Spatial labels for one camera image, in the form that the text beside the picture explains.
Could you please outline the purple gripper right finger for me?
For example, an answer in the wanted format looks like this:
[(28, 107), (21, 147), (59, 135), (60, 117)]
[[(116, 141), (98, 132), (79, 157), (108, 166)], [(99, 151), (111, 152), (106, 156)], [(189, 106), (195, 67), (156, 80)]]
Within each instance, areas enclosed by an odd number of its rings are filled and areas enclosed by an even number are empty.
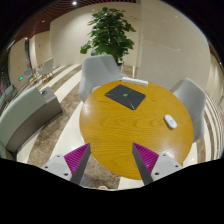
[(182, 166), (168, 154), (157, 154), (137, 143), (132, 146), (132, 154), (145, 185), (182, 169)]

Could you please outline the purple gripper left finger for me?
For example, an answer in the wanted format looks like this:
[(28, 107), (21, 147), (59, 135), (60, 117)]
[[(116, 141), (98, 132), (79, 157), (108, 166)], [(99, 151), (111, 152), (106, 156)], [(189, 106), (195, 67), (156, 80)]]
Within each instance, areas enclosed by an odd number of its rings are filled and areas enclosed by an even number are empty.
[(66, 155), (56, 154), (42, 169), (79, 185), (90, 154), (90, 144), (85, 144)]

